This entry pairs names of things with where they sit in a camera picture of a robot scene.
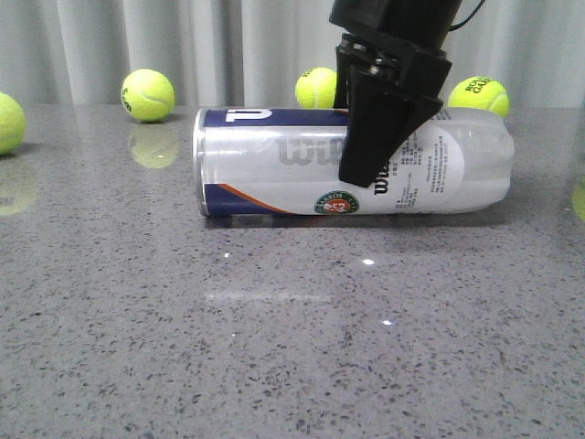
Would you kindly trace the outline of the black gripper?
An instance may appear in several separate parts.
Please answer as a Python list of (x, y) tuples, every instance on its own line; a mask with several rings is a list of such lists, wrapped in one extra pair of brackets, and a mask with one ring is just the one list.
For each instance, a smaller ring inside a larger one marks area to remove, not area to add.
[(334, 107), (347, 109), (350, 98), (340, 180), (370, 186), (402, 143), (442, 107), (438, 94), (452, 65), (442, 44), (457, 28), (460, 6), (334, 2), (329, 21), (346, 31), (335, 50)]

